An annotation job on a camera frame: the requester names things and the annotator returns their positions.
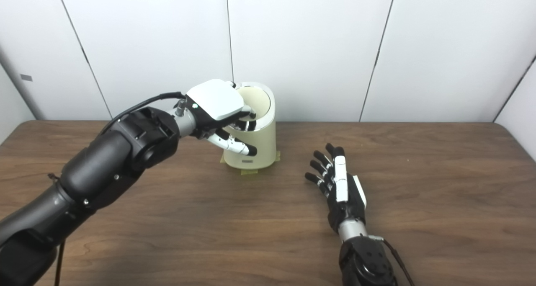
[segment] black cable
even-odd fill
[[[113,124],[113,122],[115,122],[116,120],[119,120],[120,118],[122,118],[125,114],[129,114],[135,110],[138,110],[144,106],[147,106],[149,105],[150,103],[153,103],[153,102],[156,102],[158,100],[165,100],[165,99],[184,99],[186,98],[186,96],[184,96],[180,91],[176,92],[176,93],[162,93],[161,95],[156,95],[155,97],[152,97],[152,98],[149,98],[149,99],[146,99],[145,101],[135,105],[135,106],[132,106],[130,107],[129,109],[117,114],[111,121],[109,121],[106,126],[104,126],[104,128],[102,128],[102,130],[100,131],[99,135],[102,135],[106,132],[106,130],[108,130],[108,128],[110,128],[111,124]]]
[[[54,286],[59,286],[59,278],[62,273],[63,250],[65,250],[65,240],[59,245],[58,261],[56,262],[56,278],[54,278]]]
[[[383,239],[383,243],[385,243],[385,246],[387,246],[389,250],[391,250],[391,253],[393,254],[394,259],[397,261],[398,266],[402,268],[402,271],[404,271],[404,274],[406,275],[406,278],[408,282],[410,283],[410,285],[415,286],[415,284],[413,283],[413,280],[410,277],[410,273],[407,271],[406,265],[404,265],[404,262],[402,262],[402,258],[398,254],[397,250],[395,250],[394,247],[392,247],[391,244],[387,242],[387,240]]]

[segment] robotic arm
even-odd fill
[[[257,149],[222,128],[255,116],[233,82],[210,80],[181,93],[165,93],[111,120],[33,202],[0,221],[0,285],[31,286],[56,258],[57,246],[97,210],[109,206],[143,172],[172,156],[188,135],[237,153]],[[169,112],[145,107],[178,99]]]
[[[343,243],[339,254],[339,267],[343,273],[343,286],[397,286],[393,267],[389,263],[382,243],[390,248],[411,286],[413,281],[396,250],[382,237],[371,236],[365,228],[367,199],[356,175],[346,171],[346,157],[342,147],[326,145],[330,158],[320,151],[310,165],[322,177],[306,173],[327,198],[331,229],[339,234]]]

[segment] white cylindrical container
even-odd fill
[[[229,166],[243,170],[268,167],[276,160],[276,103],[273,93],[259,82],[243,82],[236,90],[243,97],[245,105],[256,112],[256,117],[242,118],[224,130],[257,147],[257,155],[246,156],[224,150],[224,160]]]

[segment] panel seam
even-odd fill
[[[108,111],[108,114],[110,116],[110,119],[113,118],[111,115],[110,107],[108,106],[108,103],[106,102],[106,99],[104,97],[104,94],[102,93],[102,90],[99,85],[99,81],[97,81],[97,78],[95,76],[95,72],[93,72],[93,68],[91,67],[90,61],[88,59],[88,55],[86,55],[86,51],[84,50],[84,47],[82,46],[82,42],[80,41],[80,37],[78,36],[78,33],[75,29],[75,25],[72,22],[71,15],[69,15],[69,11],[67,11],[67,7],[65,6],[65,2],[61,0],[63,9],[65,10],[65,13],[67,14],[67,18],[69,19],[69,23],[71,24],[73,32],[75,32],[76,40],[78,41],[78,44],[80,45],[80,49],[82,50],[82,54],[84,55],[84,59],[86,59],[86,62],[88,63],[88,67],[90,67],[91,75],[93,76],[93,79],[95,80],[95,84],[97,85],[97,88],[99,89],[99,93],[102,97],[102,101],[104,102],[104,105],[106,106],[106,110]]]
[[[231,40],[231,17],[230,17],[230,12],[229,12],[229,0],[225,0],[225,1],[226,1],[226,6],[227,6],[227,28],[229,30],[229,51],[231,55],[231,78],[232,78],[232,81],[235,82],[234,65],[233,65],[233,44]]]
[[[512,89],[512,92],[510,93],[510,95],[508,95],[506,101],[504,101],[503,105],[501,106],[501,109],[497,112],[497,115],[495,116],[495,118],[493,119],[493,122],[495,122],[497,120],[497,118],[499,117],[499,115],[501,114],[501,112],[504,110],[504,107],[506,106],[506,104],[508,103],[508,101],[512,98],[512,95],[513,93],[515,93],[515,90],[517,89],[517,87],[519,87],[519,84],[521,84],[521,82],[523,81],[523,79],[525,78],[525,76],[527,75],[527,72],[530,70],[530,68],[532,67],[532,64],[534,64],[534,61],[536,61],[536,55],[534,55],[534,58],[532,58],[532,61],[530,62],[530,64],[528,65],[527,69],[525,69],[525,72],[523,72],[521,78],[519,78],[519,80],[517,81],[517,84],[515,84],[515,86],[513,87]]]
[[[367,92],[365,93],[365,99],[363,100],[363,107],[361,107],[361,114],[359,115],[359,121],[363,118],[363,112],[365,110],[365,103],[367,102],[368,93],[370,90],[370,84],[372,83],[372,78],[374,76],[374,71],[376,70],[376,65],[378,63],[379,58],[379,52],[381,51],[381,44],[383,43],[383,37],[385,36],[385,30],[387,29],[387,23],[389,22],[389,17],[391,15],[391,9],[393,8],[394,0],[391,0],[391,4],[389,5],[389,11],[387,12],[387,18],[385,19],[385,25],[383,26],[383,32],[381,33],[381,39],[379,40],[379,46],[378,46],[378,52],[376,54],[376,59],[374,60],[374,66],[372,68],[372,72],[370,73],[370,79],[369,84],[367,86]]]

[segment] wooden table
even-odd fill
[[[103,124],[19,126],[0,146],[0,217],[46,189]],[[69,237],[62,286],[340,286],[325,198],[303,178],[326,142],[345,148],[368,231],[398,249],[418,286],[536,284],[536,165],[503,127],[278,123],[277,136],[281,161],[256,175],[181,141]]]

